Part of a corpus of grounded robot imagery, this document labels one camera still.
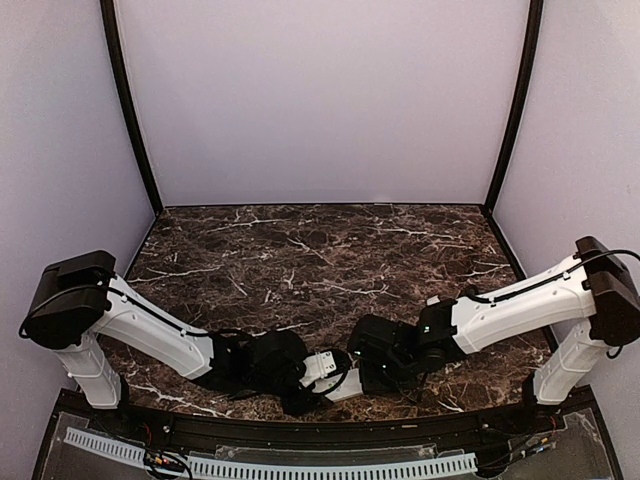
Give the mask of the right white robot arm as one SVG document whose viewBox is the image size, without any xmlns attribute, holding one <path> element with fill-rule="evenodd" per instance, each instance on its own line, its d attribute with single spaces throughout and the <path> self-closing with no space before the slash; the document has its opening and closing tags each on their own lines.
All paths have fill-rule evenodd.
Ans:
<svg viewBox="0 0 640 480">
<path fill-rule="evenodd" d="M 521 434 L 534 432 L 610 349 L 639 338 L 639 293 L 625 250 L 596 238 L 577 240 L 575 254 L 545 272 L 485 294 L 435 301 L 411 325 L 375 315 L 356 323 L 347 349 L 360 361 L 362 379 L 399 389 L 486 347 L 571 320 L 552 357 L 523 388 L 510 413 Z"/>
</svg>

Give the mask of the white remote control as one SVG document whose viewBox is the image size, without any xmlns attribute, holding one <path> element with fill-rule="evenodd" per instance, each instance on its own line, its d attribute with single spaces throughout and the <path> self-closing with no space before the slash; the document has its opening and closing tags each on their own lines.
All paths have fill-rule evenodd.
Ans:
<svg viewBox="0 0 640 480">
<path fill-rule="evenodd" d="M 363 394 L 363 386 L 360 380 L 360 369 L 350 369 L 346 379 L 332 392 L 325 395 L 332 402 L 352 399 Z"/>
</svg>

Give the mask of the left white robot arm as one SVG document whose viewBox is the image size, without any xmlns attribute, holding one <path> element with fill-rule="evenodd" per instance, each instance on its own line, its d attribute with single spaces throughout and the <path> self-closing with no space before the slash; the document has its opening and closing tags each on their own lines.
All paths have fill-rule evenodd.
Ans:
<svg viewBox="0 0 640 480">
<path fill-rule="evenodd" d="M 111 337 L 167 365 L 181 377 L 231 399 L 271 395 L 299 416 L 363 393 L 360 372 L 340 350 L 310 352 L 294 332 L 255 336 L 237 329 L 208 332 L 143 298 L 114 270 L 103 250 L 47 266 L 19 336 L 55 353 L 67 374 L 120 436 L 141 427 L 128 386 L 98 344 Z"/>
</svg>

